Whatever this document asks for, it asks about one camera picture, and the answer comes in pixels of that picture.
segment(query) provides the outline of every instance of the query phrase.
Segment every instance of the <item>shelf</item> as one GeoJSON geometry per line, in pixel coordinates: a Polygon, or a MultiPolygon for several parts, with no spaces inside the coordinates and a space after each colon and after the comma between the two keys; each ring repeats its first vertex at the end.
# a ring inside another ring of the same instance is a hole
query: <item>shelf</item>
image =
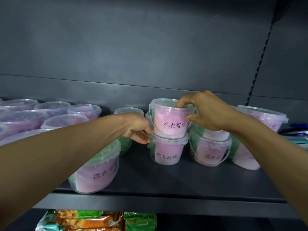
{"type": "Polygon", "coordinates": [[[163,166],[137,143],[120,156],[118,173],[104,190],[81,195],[65,181],[35,208],[298,218],[262,170],[230,162],[202,166],[189,156],[189,145],[178,164],[163,166]]]}

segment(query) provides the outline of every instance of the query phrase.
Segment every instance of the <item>person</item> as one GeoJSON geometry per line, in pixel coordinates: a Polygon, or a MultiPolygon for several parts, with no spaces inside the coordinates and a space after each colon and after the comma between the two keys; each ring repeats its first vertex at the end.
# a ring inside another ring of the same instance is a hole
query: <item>person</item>
{"type": "MultiPolygon", "coordinates": [[[[308,155],[256,118],[239,112],[210,91],[183,95],[178,107],[193,104],[189,115],[207,129],[225,130],[252,153],[277,189],[308,224],[308,155]]],[[[0,147],[0,229],[32,208],[101,149],[120,136],[146,144],[152,133],[138,113],[109,115],[31,136],[0,147]]]]}

